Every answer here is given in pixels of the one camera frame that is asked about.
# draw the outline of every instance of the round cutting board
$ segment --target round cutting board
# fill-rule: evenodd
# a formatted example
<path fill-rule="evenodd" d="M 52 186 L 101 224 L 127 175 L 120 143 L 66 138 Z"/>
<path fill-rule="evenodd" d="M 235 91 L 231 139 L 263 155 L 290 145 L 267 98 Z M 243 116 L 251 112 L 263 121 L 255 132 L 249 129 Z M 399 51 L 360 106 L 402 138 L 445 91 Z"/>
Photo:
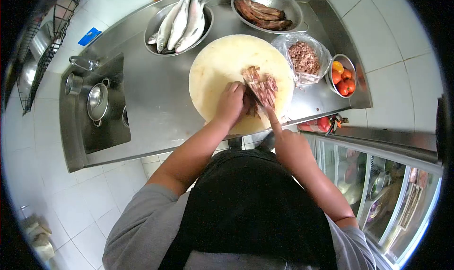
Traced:
<path fill-rule="evenodd" d="M 197 111 L 207 121 L 216 114 L 219 97 L 228 82 L 244 83 L 241 71 L 258 66 L 260 76 L 271 74 L 277 84 L 275 112 L 281 118 L 293 96 L 293 74 L 287 60 L 268 42 L 251 35 L 229 35 L 208 44 L 197 55 L 189 72 L 189 93 Z M 246 115 L 230 134 L 251 134 L 270 127 L 263 114 Z"/>

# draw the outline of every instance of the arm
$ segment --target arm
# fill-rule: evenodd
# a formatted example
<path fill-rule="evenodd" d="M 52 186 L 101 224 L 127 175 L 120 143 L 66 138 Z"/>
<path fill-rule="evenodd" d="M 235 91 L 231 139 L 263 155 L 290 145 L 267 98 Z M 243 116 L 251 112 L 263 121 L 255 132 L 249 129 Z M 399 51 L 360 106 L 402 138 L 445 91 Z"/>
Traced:
<path fill-rule="evenodd" d="M 245 86 L 241 82 L 228 83 L 221 94 L 213 120 L 176 148 L 147 184 L 161 184 L 178 196 L 185 193 L 200 176 L 219 143 L 246 113 L 244 91 Z"/>
<path fill-rule="evenodd" d="M 282 130 L 273 109 L 266 108 L 275 134 L 277 160 L 290 170 L 315 203 L 338 227 L 358 228 L 355 215 L 339 189 L 318 168 L 306 138 L 290 130 Z"/>

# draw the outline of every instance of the plastic bag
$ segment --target plastic bag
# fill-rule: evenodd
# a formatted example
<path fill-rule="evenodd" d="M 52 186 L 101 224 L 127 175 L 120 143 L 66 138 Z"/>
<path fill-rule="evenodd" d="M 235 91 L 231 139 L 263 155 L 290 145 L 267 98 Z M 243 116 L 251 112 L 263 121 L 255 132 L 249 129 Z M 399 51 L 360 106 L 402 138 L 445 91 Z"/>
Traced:
<path fill-rule="evenodd" d="M 318 57 L 318 62 L 320 63 L 318 75 L 294 71 L 292 60 L 290 58 L 290 55 L 288 54 L 288 49 L 298 41 L 305 42 L 310 47 L 312 47 L 312 49 L 314 49 Z M 318 83 L 318 81 L 325 76 L 333 61 L 331 53 L 323 44 L 302 32 L 296 31 L 287 34 L 281 34 L 271 42 L 271 45 L 277 48 L 279 52 L 281 52 L 281 54 L 287 59 L 287 62 L 289 63 L 290 68 L 292 69 L 294 74 L 293 80 L 295 81 L 295 85 L 297 86 Z"/>

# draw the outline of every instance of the person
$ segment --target person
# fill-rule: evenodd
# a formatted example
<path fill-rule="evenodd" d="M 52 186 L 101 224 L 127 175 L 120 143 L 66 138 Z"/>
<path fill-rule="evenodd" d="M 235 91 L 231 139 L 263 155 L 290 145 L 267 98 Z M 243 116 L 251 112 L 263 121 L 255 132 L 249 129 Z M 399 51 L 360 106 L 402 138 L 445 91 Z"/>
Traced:
<path fill-rule="evenodd" d="M 267 137 L 212 157 L 246 112 L 244 92 L 228 83 L 213 120 L 134 195 L 107 238 L 106 270 L 375 269 L 346 199 L 272 108 L 275 154 Z"/>

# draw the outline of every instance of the gray t-shirt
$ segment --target gray t-shirt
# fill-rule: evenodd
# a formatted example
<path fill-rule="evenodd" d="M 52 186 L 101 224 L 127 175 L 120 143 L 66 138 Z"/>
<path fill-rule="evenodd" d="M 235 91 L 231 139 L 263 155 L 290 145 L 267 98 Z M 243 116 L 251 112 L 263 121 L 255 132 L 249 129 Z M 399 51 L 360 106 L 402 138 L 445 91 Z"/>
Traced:
<path fill-rule="evenodd" d="M 178 197 L 158 184 L 137 192 L 107 238 L 106 270 L 157 269 L 180 227 L 189 192 Z M 328 216 L 338 269 L 375 269 L 364 233 L 354 227 L 340 229 Z M 315 267 L 287 263 L 282 258 L 193 251 L 188 269 L 302 269 Z"/>

